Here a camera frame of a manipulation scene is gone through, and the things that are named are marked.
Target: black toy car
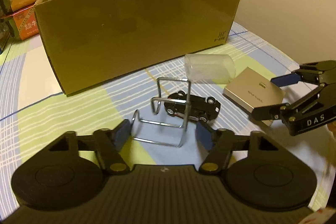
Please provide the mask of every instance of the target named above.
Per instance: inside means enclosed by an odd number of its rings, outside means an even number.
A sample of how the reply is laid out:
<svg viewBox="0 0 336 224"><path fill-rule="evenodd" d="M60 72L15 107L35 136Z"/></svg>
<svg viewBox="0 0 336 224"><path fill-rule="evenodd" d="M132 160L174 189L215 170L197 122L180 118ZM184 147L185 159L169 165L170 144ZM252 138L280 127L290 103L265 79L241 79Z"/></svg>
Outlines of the black toy car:
<svg viewBox="0 0 336 224"><path fill-rule="evenodd" d="M180 90L177 93L169 95L170 99L186 100L187 95L184 91ZM189 119L192 121L211 121L217 118L221 104L213 97L200 97L196 95L190 95L191 109L189 112ZM165 102L166 112L170 116L178 116L183 118L185 105Z"/></svg>

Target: toy car wheel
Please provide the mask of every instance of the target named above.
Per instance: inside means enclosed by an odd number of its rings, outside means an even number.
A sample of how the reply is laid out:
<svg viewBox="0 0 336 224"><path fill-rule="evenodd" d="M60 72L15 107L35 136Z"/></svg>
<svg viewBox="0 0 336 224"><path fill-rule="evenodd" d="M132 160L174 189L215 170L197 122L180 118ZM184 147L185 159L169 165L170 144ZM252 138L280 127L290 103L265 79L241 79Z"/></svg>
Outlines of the toy car wheel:
<svg viewBox="0 0 336 224"><path fill-rule="evenodd" d="M185 96L185 92L183 90L180 90L178 93L177 93L178 96Z"/></svg>
<svg viewBox="0 0 336 224"><path fill-rule="evenodd" d="M214 104L215 101L216 101L216 99L213 98L213 97L208 97L208 99L207 99L207 103L208 103L208 104Z"/></svg>
<svg viewBox="0 0 336 224"><path fill-rule="evenodd" d="M206 117L206 115L201 115L201 116L199 116L199 120L203 121L203 122L207 122L208 118Z"/></svg>
<svg viewBox="0 0 336 224"><path fill-rule="evenodd" d="M170 115L174 115L175 112L172 109L168 108L167 113L170 114Z"/></svg>

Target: large brown cardboard box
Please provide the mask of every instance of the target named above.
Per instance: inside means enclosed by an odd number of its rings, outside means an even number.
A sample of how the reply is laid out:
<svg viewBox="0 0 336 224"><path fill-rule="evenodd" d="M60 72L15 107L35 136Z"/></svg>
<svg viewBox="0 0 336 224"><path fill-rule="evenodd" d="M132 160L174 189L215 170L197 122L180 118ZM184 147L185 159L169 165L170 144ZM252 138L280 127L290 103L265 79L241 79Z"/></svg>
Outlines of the large brown cardboard box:
<svg viewBox="0 0 336 224"><path fill-rule="evenodd" d="M239 0L37 0L65 94L226 42Z"/></svg>

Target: ribbed black surface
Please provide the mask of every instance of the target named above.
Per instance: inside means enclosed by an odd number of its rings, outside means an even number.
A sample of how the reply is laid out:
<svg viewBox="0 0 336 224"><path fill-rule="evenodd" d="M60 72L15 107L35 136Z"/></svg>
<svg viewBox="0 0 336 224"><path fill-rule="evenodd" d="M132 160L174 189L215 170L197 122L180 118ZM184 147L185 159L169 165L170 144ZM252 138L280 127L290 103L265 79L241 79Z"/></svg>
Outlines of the ribbed black surface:
<svg viewBox="0 0 336 224"><path fill-rule="evenodd" d="M91 201L60 212L19 208L4 224L225 223L294 224L311 213L263 212L230 196L219 178L193 165L137 165L128 175L111 177Z"/></svg>

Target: white wall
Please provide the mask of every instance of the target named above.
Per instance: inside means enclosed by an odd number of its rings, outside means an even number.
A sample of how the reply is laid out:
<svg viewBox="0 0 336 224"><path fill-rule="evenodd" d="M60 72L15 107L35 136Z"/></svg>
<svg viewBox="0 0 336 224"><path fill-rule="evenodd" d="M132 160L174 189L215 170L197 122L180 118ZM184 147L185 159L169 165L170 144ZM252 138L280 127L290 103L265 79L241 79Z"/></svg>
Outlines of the white wall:
<svg viewBox="0 0 336 224"><path fill-rule="evenodd" d="M235 21L298 63L336 60L336 0L241 0Z"/></svg>

